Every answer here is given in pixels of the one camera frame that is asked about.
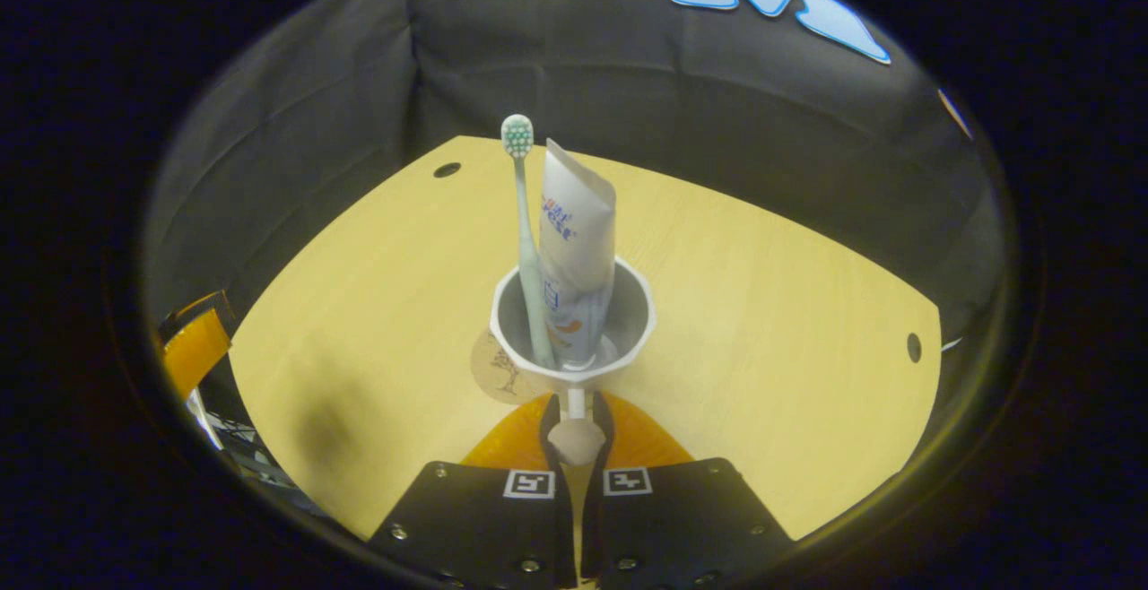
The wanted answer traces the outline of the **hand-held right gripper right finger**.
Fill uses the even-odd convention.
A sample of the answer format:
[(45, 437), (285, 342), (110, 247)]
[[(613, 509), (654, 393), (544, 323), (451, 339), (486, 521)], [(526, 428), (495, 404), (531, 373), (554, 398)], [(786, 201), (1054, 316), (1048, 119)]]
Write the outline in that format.
[(595, 393), (605, 447), (587, 484), (579, 573), (598, 589), (742, 589), (793, 546), (721, 456), (689, 455), (647, 412)]

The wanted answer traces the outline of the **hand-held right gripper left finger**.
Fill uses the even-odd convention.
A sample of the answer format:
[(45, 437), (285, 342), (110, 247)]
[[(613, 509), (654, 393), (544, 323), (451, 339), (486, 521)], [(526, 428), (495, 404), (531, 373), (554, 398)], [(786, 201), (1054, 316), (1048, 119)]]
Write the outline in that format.
[(557, 395), (538, 395), (459, 463), (427, 463), (369, 548), (443, 585), (577, 587), (571, 486), (548, 443), (560, 419)]

